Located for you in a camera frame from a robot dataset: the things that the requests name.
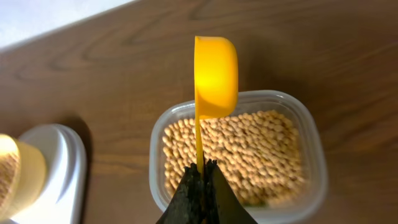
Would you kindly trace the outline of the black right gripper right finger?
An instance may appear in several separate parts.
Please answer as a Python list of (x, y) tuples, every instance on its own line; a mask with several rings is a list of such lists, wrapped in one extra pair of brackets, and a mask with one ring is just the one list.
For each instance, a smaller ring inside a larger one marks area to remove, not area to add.
[(206, 223), (257, 224), (235, 196), (217, 160), (205, 164), (205, 214)]

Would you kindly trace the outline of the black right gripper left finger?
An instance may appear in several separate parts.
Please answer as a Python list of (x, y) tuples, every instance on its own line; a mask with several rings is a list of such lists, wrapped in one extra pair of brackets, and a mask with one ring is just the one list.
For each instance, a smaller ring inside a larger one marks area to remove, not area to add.
[(169, 206), (156, 224), (200, 224), (203, 221), (201, 175), (194, 163), (184, 167), (184, 171)]

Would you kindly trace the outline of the yellow measuring scoop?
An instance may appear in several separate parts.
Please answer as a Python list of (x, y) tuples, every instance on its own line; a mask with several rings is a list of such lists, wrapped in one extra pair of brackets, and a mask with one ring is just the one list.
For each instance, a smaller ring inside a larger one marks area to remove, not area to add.
[(194, 88), (197, 169), (204, 175), (200, 121), (231, 114), (238, 101), (238, 57), (230, 40), (195, 37)]

